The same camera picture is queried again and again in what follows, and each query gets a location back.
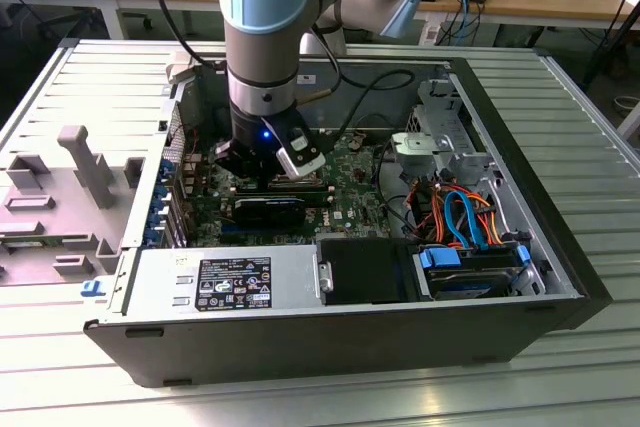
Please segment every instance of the blue clip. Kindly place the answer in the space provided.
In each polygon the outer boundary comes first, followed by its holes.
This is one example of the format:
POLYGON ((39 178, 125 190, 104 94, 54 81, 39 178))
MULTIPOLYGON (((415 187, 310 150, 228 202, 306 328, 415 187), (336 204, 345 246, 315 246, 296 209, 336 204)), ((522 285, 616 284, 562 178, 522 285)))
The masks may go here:
POLYGON ((156 195, 158 197, 166 197, 168 193, 169 190, 164 185, 156 185, 153 188, 153 195, 156 195))
POLYGON ((143 239, 150 242, 158 242, 160 240, 160 232, 154 229, 144 229, 143 239))
POLYGON ((160 161, 160 169, 163 170, 166 174, 172 174, 176 171, 176 166, 169 159, 162 159, 160 161))
POLYGON ((82 283, 80 295, 82 297, 101 297, 107 293, 102 290, 102 282, 99 280, 87 280, 82 283))
POLYGON ((529 249, 525 245, 519 245, 516 248, 518 255, 520 256, 520 260, 524 265, 529 265, 531 263, 531 254, 529 253, 529 249))
POLYGON ((462 262, 458 251, 451 247, 437 247, 429 249, 436 267, 460 267, 462 262))
POLYGON ((420 263, 422 264, 423 269, 428 269, 433 265, 428 250, 423 250, 422 252, 420 252, 420 263))
POLYGON ((162 222, 162 217, 160 217, 158 214, 149 214, 149 217, 147 217, 148 226, 154 227, 160 224, 160 222, 162 222))
POLYGON ((151 211, 157 212, 158 210, 164 209, 164 202, 160 199, 151 199, 151 211))

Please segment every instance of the warning label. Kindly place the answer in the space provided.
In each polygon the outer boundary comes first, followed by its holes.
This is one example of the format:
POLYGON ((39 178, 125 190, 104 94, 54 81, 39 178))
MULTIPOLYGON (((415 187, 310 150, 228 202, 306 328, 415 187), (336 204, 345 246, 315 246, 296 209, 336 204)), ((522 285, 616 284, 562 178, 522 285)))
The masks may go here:
POLYGON ((201 311, 271 307, 271 258, 200 261, 196 308, 201 311))

